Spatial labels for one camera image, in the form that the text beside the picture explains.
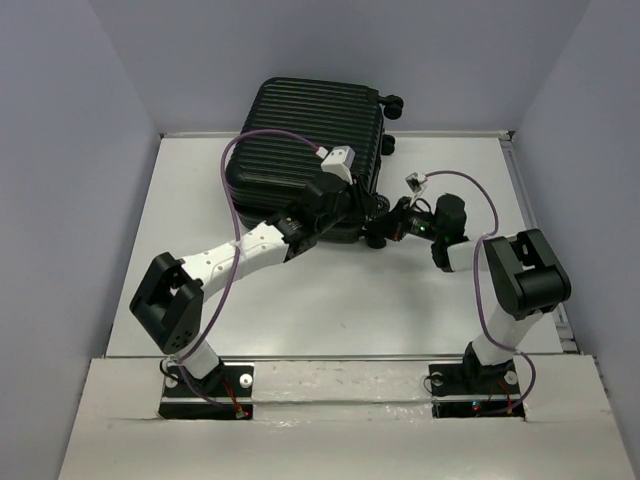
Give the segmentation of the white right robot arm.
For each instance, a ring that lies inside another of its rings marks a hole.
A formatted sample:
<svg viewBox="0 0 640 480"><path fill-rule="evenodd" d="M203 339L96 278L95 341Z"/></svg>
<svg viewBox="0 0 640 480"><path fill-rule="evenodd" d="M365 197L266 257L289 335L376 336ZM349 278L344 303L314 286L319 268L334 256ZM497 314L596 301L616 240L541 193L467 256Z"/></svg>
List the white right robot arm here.
<svg viewBox="0 0 640 480"><path fill-rule="evenodd" d="M409 197L366 226L368 238L400 241L413 235L431 242L435 265L442 271L470 270L476 305L481 305L480 273L491 278L497 305L480 312L482 333L467 346L459 364L436 369L431 378L444 389L463 384L482 392L511 369L520 343L532 326L571 295L569 277L544 233L535 228L475 244L466 236L467 214L461 198L444 194L433 211Z"/></svg>

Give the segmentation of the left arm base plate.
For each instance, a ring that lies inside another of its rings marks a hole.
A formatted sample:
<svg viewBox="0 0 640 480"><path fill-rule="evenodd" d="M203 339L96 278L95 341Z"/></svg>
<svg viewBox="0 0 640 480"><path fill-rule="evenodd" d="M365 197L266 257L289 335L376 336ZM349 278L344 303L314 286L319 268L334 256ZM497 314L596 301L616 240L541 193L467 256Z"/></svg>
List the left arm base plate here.
<svg viewBox="0 0 640 480"><path fill-rule="evenodd" d="M226 362L202 380L182 374L170 360L159 364L164 384L158 415L165 420L253 419L255 364Z"/></svg>

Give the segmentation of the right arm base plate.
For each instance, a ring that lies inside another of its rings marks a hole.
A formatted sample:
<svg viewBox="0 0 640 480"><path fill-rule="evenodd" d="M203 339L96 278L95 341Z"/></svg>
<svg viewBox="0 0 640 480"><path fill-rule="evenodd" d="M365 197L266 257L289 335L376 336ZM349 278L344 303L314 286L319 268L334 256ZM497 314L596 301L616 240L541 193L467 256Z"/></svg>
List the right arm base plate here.
<svg viewBox="0 0 640 480"><path fill-rule="evenodd" d="M479 373L467 372L462 363L431 364L423 386L436 419L525 418L524 407L515 405L521 389L513 361Z"/></svg>

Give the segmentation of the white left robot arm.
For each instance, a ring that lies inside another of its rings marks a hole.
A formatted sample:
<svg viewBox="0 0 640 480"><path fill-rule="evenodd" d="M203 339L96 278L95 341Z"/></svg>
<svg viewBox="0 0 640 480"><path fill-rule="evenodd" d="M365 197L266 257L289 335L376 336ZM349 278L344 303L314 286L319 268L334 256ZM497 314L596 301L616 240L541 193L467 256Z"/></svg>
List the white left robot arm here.
<svg viewBox="0 0 640 480"><path fill-rule="evenodd" d="M320 173L301 195L245 234L183 258L164 252L150 263L130 303L130 311L163 354L178 366L197 395L215 392L224 364L201 324L203 307L214 295L227 300L233 284L261 269L286 263L314 248L343 220L366 224L382 215L388 200L364 188Z"/></svg>

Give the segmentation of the black hard-shell suitcase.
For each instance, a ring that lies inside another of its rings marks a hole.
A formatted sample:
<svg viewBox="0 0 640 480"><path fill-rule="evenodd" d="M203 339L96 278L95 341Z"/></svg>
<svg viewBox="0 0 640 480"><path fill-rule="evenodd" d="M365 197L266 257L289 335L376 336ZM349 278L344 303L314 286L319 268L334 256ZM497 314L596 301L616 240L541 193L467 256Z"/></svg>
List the black hard-shell suitcase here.
<svg viewBox="0 0 640 480"><path fill-rule="evenodd" d="M383 157L395 151L385 120L401 117L404 101L365 85L273 77L259 88L226 164L226 180L242 225L256 227L297 199L321 171L318 147L348 146L355 152L350 170L376 198Z"/></svg>

